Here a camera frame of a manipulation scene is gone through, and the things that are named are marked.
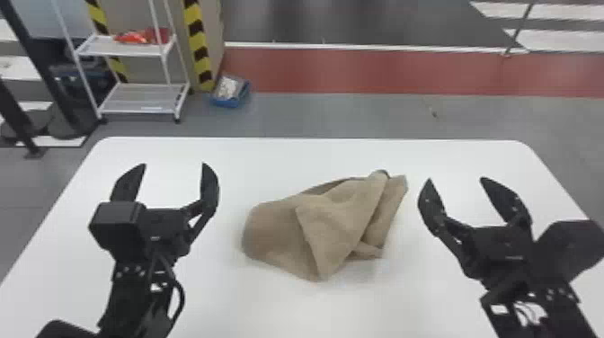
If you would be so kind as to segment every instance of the black pole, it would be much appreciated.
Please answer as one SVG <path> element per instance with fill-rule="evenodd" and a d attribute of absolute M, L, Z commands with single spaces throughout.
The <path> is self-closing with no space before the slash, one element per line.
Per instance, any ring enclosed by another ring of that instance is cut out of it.
<path fill-rule="evenodd" d="M 518 24 L 518 28 L 516 28 L 516 31 L 514 32 L 514 36 L 511 37 L 511 44 L 510 46 L 508 46 L 508 48 L 503 52 L 503 55 L 505 57 L 508 57 L 510 55 L 511 49 L 514 46 L 514 43 L 518 42 L 518 36 L 520 35 L 520 32 L 522 31 L 522 29 L 524 28 L 524 24 L 527 22 L 527 19 L 529 18 L 530 12 L 533 10 L 533 7 L 535 6 L 535 4 L 537 3 L 537 0 L 532 0 L 530 2 L 530 4 L 528 4 L 527 9 L 524 11 L 524 14 L 522 15 L 522 19 L 520 19 L 520 23 Z"/>
<path fill-rule="evenodd" d="M 4 15 L 4 18 L 8 21 L 9 25 L 14 31 L 14 35 L 17 36 L 21 42 L 23 49 L 31 59 L 31 63 L 36 67 L 38 73 L 42 77 L 42 80 L 49 89 L 50 94 L 55 99 L 59 110 L 63 113 L 65 120 L 71 125 L 72 128 L 77 129 L 79 127 L 79 120 L 74 114 L 74 110 L 63 95 L 58 87 L 55 77 L 49 70 L 44 59 L 44 51 L 38 50 L 35 41 L 31 38 L 29 32 L 23 25 L 21 18 L 14 10 L 12 0 L 0 0 L 0 11 Z"/>
<path fill-rule="evenodd" d="M 30 119 L 25 115 L 8 88 L 6 88 L 2 79 L 0 79 L 0 114 L 5 119 L 5 123 L 8 123 L 14 130 L 17 138 L 29 150 L 30 153 L 26 157 L 38 158 L 44 155 L 44 151 L 31 140 L 31 133 L 27 130 L 27 128 L 32 128 Z"/>

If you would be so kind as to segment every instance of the white floor marking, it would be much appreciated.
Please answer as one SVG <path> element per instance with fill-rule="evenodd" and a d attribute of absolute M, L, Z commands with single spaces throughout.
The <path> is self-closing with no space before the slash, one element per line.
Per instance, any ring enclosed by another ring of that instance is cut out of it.
<path fill-rule="evenodd" d="M 528 4 L 471 3 L 484 16 L 519 19 Z M 604 21 L 604 5 L 598 4 L 535 4 L 529 19 Z"/>
<path fill-rule="evenodd" d="M 33 138 L 33 142 L 38 147 L 80 147 L 85 140 L 85 136 L 74 139 L 57 139 L 51 136 L 38 136 Z M 25 147 L 21 141 L 17 142 L 16 146 Z"/>
<path fill-rule="evenodd" d="M 0 65 L 0 76 L 4 80 L 41 80 L 28 57 L 0 57 Z"/>
<path fill-rule="evenodd" d="M 8 25 L 6 19 L 0 19 L 0 41 L 17 41 L 11 26 Z"/>
<path fill-rule="evenodd" d="M 604 52 L 604 32 L 523 30 L 518 43 L 530 50 Z"/>
<path fill-rule="evenodd" d="M 51 104 L 52 102 L 46 101 L 19 101 L 24 111 L 47 111 Z"/>
<path fill-rule="evenodd" d="M 226 47 L 240 49 L 334 49 L 334 50 L 401 50 L 431 51 L 448 53 L 502 53 L 504 47 L 450 47 L 450 46 L 411 46 L 411 45 L 349 45 L 329 43 L 281 43 L 281 42 L 226 42 Z M 512 54 L 526 54 L 526 49 L 512 49 Z"/>

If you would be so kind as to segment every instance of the black stand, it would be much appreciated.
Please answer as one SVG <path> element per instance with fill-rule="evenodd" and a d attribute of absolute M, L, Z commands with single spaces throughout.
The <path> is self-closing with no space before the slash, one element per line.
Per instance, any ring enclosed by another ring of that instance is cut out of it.
<path fill-rule="evenodd" d="M 537 3 L 537 0 L 531 0 L 531 2 L 527 6 L 527 9 L 524 11 L 524 14 L 522 15 L 522 19 L 520 19 L 520 23 L 518 24 L 518 28 L 516 28 L 516 31 L 514 32 L 514 36 L 511 37 L 510 46 L 508 46 L 508 48 L 505 49 L 505 51 L 502 53 L 502 56 L 504 56 L 505 58 L 508 58 L 511 55 L 511 49 L 514 47 L 513 46 L 514 43 L 518 42 L 518 36 L 520 35 L 520 32 L 524 28 L 524 24 L 527 22 L 530 12 L 533 10 L 533 7 L 535 6 L 536 3 Z"/>
<path fill-rule="evenodd" d="M 31 136 L 37 135 L 37 133 L 40 132 L 38 130 L 40 125 L 43 125 L 42 128 L 45 128 L 48 122 L 44 124 L 43 120 L 36 120 L 36 123 L 34 124 L 33 120 L 21 110 L 19 103 L 13 98 L 11 92 L 9 92 L 1 79 L 0 114 L 2 114 L 2 117 L 6 120 L 2 126 L 3 134 L 4 129 L 10 129 L 10 132 L 15 135 L 15 139 L 23 142 L 29 151 L 25 158 L 40 158 L 44 156 L 46 149 L 36 146 L 31 140 Z"/>
<path fill-rule="evenodd" d="M 31 63 L 33 63 L 38 73 L 40 73 L 42 80 L 57 103 L 58 109 L 62 112 L 62 118 L 53 119 L 50 122 L 53 126 L 49 130 L 60 130 L 61 133 L 58 135 L 58 138 L 78 138 L 91 134 L 96 129 L 98 120 L 95 117 L 90 118 L 75 115 L 71 104 L 69 104 L 65 95 L 59 89 L 55 77 L 49 70 L 49 65 L 44 58 L 44 50 L 38 50 L 38 46 L 14 10 L 12 2 L 10 0 L 0 0 L 0 11 L 2 11 L 4 18 L 8 21 L 14 34 L 21 42 L 23 49 L 30 57 Z"/>

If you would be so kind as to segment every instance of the red wall stripe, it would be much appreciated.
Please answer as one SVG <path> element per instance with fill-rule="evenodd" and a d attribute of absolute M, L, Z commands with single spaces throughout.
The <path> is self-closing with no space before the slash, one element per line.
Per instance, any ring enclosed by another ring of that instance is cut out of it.
<path fill-rule="evenodd" d="M 604 98 L 601 55 L 231 48 L 223 69 L 257 92 Z"/>

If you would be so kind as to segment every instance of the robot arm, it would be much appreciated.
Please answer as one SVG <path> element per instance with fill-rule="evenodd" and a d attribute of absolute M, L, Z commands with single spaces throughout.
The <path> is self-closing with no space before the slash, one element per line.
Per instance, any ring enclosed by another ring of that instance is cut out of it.
<path fill-rule="evenodd" d="M 54 321 L 39 338 L 165 338 L 172 330 L 185 301 L 173 266 L 189 253 L 193 241 L 216 213 L 218 178 L 204 164 L 199 200 L 180 209 L 147 209 L 135 201 L 145 169 L 145 165 L 138 165 L 119 178 L 110 201 L 99 205 L 89 226 L 99 246 L 115 260 L 99 333 Z M 169 316 L 175 289 L 179 305 Z"/>
<path fill-rule="evenodd" d="M 535 242 L 520 197 L 488 178 L 481 184 L 504 227 L 474 228 L 450 218 L 431 180 L 418 207 L 464 274 L 487 289 L 481 304 L 497 335 L 595 338 L 569 283 L 604 256 L 602 229 L 590 220 L 556 222 Z"/>

